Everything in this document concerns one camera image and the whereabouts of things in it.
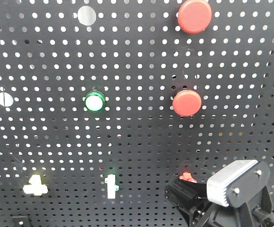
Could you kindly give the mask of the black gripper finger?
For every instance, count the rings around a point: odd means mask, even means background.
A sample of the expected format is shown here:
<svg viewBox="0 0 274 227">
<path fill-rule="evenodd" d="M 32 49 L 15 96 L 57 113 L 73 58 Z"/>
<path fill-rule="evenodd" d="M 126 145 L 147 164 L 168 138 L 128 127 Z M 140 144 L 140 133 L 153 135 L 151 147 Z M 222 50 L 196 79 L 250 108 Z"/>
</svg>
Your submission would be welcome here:
<svg viewBox="0 0 274 227">
<path fill-rule="evenodd" d="M 210 205 L 204 183 L 173 181 L 165 186 L 164 196 L 175 207 Z"/>
</svg>

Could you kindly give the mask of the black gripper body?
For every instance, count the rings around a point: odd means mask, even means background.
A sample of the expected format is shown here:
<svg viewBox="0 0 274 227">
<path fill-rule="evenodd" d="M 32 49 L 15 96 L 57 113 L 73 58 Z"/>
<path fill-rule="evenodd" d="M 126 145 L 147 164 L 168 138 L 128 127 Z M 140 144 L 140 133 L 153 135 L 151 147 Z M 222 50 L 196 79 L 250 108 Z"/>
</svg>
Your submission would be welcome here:
<svg viewBox="0 0 274 227">
<path fill-rule="evenodd" d="M 263 161 L 234 161 L 206 183 L 210 205 L 189 216 L 190 227 L 274 227 L 267 188 L 269 165 Z"/>
</svg>

